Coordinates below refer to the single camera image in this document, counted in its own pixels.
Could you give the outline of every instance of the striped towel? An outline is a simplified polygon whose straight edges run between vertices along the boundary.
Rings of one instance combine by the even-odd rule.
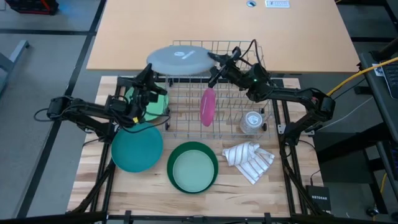
[[[229,166],[236,166],[239,171],[255,184],[267,171],[275,156],[260,148],[259,144],[245,142],[223,150]]]

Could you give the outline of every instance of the pink plate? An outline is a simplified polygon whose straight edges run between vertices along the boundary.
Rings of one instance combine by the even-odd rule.
[[[214,89],[208,88],[205,90],[200,102],[200,121],[208,127],[211,125],[216,108],[216,93]]]

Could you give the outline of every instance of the yellow cable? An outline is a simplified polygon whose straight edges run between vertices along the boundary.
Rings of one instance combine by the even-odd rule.
[[[368,72],[368,71],[371,71],[371,70],[373,70],[373,69],[375,69],[375,68],[378,68],[378,67],[381,67],[381,66],[383,66],[383,65],[387,65],[388,63],[392,63],[392,62],[396,62],[396,61],[398,61],[398,57],[393,58],[393,59],[391,59],[391,60],[388,60],[388,61],[386,61],[386,62],[380,63],[380,64],[378,64],[378,65],[372,66],[372,67],[367,68],[367,69],[365,69],[365,70],[359,71],[357,74],[355,74],[355,75],[353,75],[353,76],[347,78],[346,80],[344,80],[343,82],[341,82],[339,85],[337,85],[336,87],[334,87],[334,89],[330,90],[330,91],[328,92],[327,95],[328,95],[328,96],[331,96],[332,94],[334,94],[335,91],[337,91],[338,89],[340,89],[344,84],[348,83],[348,82],[351,81],[352,79],[354,79],[354,78],[356,78],[356,77],[358,77],[358,76],[360,76],[360,75],[362,75],[362,74],[364,74],[364,73],[366,73],[366,72]]]
[[[386,183],[386,177],[387,177],[387,173],[384,173],[383,180],[381,181],[380,194],[383,194],[384,186],[385,186],[385,183]],[[376,221],[376,216],[375,215],[373,216],[373,221],[374,222]]]

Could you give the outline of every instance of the tan desk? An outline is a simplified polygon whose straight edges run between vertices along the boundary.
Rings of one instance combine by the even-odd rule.
[[[174,40],[252,40],[271,72],[357,72],[358,56],[334,0],[109,0],[87,69],[141,70]]]
[[[300,88],[297,78],[284,78],[283,80],[287,88]],[[115,88],[116,77],[102,77],[96,103],[104,104],[107,95],[114,94]],[[306,113],[305,108],[298,103],[288,103],[288,107],[292,121],[298,120]],[[284,122],[281,106],[279,111],[282,122]],[[264,212],[269,212],[272,217],[289,217],[274,117],[268,119],[267,124],[271,136],[266,140],[258,141],[258,143],[263,149],[273,153],[275,160],[256,184],[252,185],[237,168],[228,167],[225,157],[221,155],[222,149],[246,142],[246,140],[206,139],[201,142],[211,147],[218,158],[219,173],[216,182],[202,194],[182,193],[174,188],[168,180],[166,163],[172,150],[189,140],[164,138],[164,152],[155,167],[135,174],[116,168],[109,213],[122,215],[125,210],[131,210],[134,215],[262,217]],[[94,134],[88,134],[86,141],[95,138]],[[313,143],[312,138],[307,136],[301,136],[301,139]],[[77,207],[94,186],[102,148],[103,143],[100,142],[86,145],[83,148],[68,209]],[[303,184],[309,184],[311,174],[319,169],[316,152],[311,146],[300,142],[297,146],[297,157]],[[314,183],[323,185],[320,173],[314,175]],[[297,212],[300,212],[298,194],[293,184],[292,188],[295,208]],[[102,207],[103,197],[104,187],[100,192],[99,209]]]

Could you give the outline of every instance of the dish rack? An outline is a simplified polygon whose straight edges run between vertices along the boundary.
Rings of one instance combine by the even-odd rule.
[[[215,41],[215,40],[175,40],[173,45],[194,45],[208,49],[216,54],[232,54],[235,46],[242,50],[242,54],[249,47],[251,41]],[[245,55],[251,63],[257,63],[255,46]],[[264,65],[262,49],[258,47],[260,59]],[[249,70],[245,63],[238,62],[241,70]],[[157,74],[157,83],[168,92],[169,103],[165,101],[165,108],[170,119],[160,127],[165,138],[183,139],[270,139],[275,130],[272,117],[271,100],[255,103],[246,96],[246,91],[220,78],[214,86],[216,92],[216,111],[213,122],[209,127],[200,121],[200,100],[203,92],[208,88],[210,72],[190,76],[171,76]],[[263,127],[257,134],[247,135],[239,127],[243,115],[250,111],[257,111],[263,117]],[[162,122],[164,117],[155,123]]]

